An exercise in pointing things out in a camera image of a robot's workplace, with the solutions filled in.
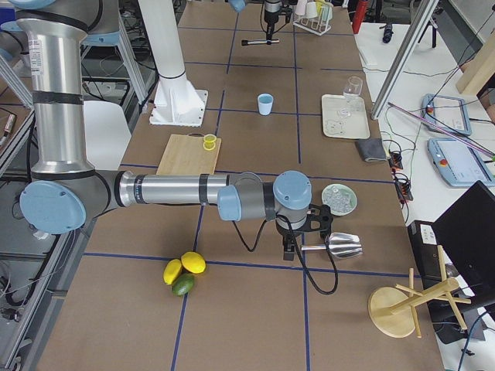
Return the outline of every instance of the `yellow lemon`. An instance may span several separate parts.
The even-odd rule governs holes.
[[[207,268],[207,263],[204,258],[193,251],[188,251],[180,257],[183,266],[192,273],[202,273]]]
[[[180,272],[183,271],[183,265],[179,259],[171,260],[165,270],[163,271],[163,280],[166,284],[173,284],[173,282],[180,275]]]

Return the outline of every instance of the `wine glass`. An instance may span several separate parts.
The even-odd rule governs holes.
[[[339,116],[349,117],[351,115],[350,106],[353,100],[361,95],[363,89],[363,80],[356,76],[351,76],[343,88],[343,95],[346,98],[346,106],[339,111]]]

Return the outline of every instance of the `lemon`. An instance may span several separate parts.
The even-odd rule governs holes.
[[[194,286],[194,275],[191,273],[181,274],[172,285],[172,292],[177,296],[183,296],[191,291]]]
[[[183,271],[183,264],[179,259],[171,260],[165,270],[163,271],[163,280],[166,284],[173,284],[173,282],[180,275],[180,272]]]
[[[204,258],[193,251],[188,251],[180,257],[183,266],[192,273],[202,273],[207,268],[207,263]]]

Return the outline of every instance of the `blue joint cap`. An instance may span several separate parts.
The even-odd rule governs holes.
[[[222,220],[241,220],[242,208],[239,193],[233,185],[220,188],[217,196],[218,214]]]
[[[236,13],[239,13],[246,7],[246,2],[244,0],[229,0],[229,5]]]
[[[56,0],[9,0],[14,6],[21,9],[41,9],[52,5]]]
[[[311,203],[311,182],[301,172],[283,172],[273,183],[273,193],[284,207],[291,210],[305,209]]]
[[[17,21],[8,21],[5,23],[2,23],[0,25],[0,28],[2,31],[9,31],[9,32],[24,32],[19,25],[17,24]]]
[[[95,33],[83,40],[85,46],[116,46],[118,45],[119,31],[109,33]]]
[[[11,60],[14,59],[11,53],[9,53],[7,50],[0,48],[0,56],[3,56],[7,62],[10,62]]]
[[[70,189],[56,182],[40,180],[28,184],[19,204],[28,222],[51,234],[70,232],[86,220],[83,203]]]

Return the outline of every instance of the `metal scoop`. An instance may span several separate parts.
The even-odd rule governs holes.
[[[363,248],[359,236],[355,234],[334,232],[326,237],[329,242],[330,253],[338,259],[347,259],[356,257],[363,253]],[[326,246],[321,245],[302,245],[302,251],[325,250]]]

